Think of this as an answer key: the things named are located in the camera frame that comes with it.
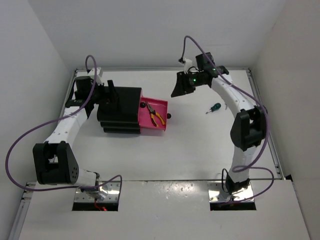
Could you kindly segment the yellow black pliers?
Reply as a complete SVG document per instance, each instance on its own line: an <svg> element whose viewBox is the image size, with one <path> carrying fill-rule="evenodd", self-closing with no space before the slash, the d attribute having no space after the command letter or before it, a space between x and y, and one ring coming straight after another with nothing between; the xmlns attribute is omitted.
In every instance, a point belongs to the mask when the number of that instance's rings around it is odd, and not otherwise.
<svg viewBox="0 0 320 240"><path fill-rule="evenodd" d="M162 116L158 112L156 112L156 110L153 109L152 106L148 102L145 102L145 104L146 104L146 107L147 107L147 109L149 111L150 119L151 119L151 122L152 122L153 126L156 127L156 128L159 127L158 123L155 120L155 117L157 117L160 120L161 124L163 126L165 126L166 122L162 118Z"/></svg>

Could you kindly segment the pink top drawer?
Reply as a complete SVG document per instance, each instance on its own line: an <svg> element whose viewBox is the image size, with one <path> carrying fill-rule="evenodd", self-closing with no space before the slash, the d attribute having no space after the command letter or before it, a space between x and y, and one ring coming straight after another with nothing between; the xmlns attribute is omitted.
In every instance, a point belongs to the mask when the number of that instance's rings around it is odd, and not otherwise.
<svg viewBox="0 0 320 240"><path fill-rule="evenodd" d="M142 93L140 94L140 98L139 98L139 107L142 109L146 107L146 103Z"/></svg>

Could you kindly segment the green stubby screwdriver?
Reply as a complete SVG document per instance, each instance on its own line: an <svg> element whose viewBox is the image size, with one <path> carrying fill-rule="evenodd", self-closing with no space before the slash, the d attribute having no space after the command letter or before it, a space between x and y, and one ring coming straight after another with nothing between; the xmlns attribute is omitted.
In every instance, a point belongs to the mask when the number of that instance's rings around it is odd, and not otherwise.
<svg viewBox="0 0 320 240"><path fill-rule="evenodd" d="M215 112L217 110L219 110L221 108L221 104L219 102L215 103L207 112L206 114L209 114L209 113L212 113L212 112Z"/></svg>

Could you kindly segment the pink bottom drawer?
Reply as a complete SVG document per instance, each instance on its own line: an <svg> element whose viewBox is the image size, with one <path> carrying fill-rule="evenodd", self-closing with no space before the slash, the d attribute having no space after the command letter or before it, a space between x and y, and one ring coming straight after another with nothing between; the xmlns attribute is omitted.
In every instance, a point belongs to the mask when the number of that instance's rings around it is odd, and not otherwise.
<svg viewBox="0 0 320 240"><path fill-rule="evenodd" d="M155 128L145 128L141 127L140 128L140 134L142 136L152 136L152 137L158 137L162 135L162 130L158 130Z"/></svg>

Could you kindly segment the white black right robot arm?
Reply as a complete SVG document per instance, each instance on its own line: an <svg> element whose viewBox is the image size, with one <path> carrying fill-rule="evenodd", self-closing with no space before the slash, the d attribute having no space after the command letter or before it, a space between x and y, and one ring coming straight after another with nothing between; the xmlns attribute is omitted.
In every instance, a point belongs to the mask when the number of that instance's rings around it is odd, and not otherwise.
<svg viewBox="0 0 320 240"><path fill-rule="evenodd" d="M197 71L191 71L192 60L181 57L178 61L183 64L183 71L176 74L176 84L170 96L175 98L191 94L197 87L204 85L215 91L234 117L230 130L234 144L231 168L251 164L256 148L267 134L266 115L262 107L254 105L235 89L233 82L227 79L229 71L223 65L212 65L211 53L196 56Z"/></svg>

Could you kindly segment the pink drawer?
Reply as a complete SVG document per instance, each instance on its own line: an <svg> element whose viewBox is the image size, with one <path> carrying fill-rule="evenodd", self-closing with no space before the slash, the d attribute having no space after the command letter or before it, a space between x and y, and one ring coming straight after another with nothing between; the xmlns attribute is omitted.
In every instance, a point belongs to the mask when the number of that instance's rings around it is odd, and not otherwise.
<svg viewBox="0 0 320 240"><path fill-rule="evenodd" d="M142 93L140 94L140 98L139 98L139 107L142 109L146 107L146 103Z"/></svg>
<svg viewBox="0 0 320 240"><path fill-rule="evenodd" d="M141 128L162 130L167 129L168 102L142 96L138 110L138 123Z"/></svg>
<svg viewBox="0 0 320 240"><path fill-rule="evenodd" d="M152 136L152 137L158 137L162 135L162 130L158 130L155 128L145 128L141 127L140 128L140 134L142 136Z"/></svg>

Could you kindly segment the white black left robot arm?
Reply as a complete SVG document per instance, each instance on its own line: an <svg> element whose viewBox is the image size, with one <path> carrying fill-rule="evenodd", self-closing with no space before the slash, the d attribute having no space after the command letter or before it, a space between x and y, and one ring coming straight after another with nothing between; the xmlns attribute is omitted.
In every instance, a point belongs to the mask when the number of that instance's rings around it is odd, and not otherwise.
<svg viewBox="0 0 320 240"><path fill-rule="evenodd" d="M109 94L101 82L103 71L92 68L74 79L65 102L63 119L52 134L32 149L37 181L41 185L68 185L81 192L104 199L108 194L97 172L81 169L72 151L75 138L95 105L108 104Z"/></svg>

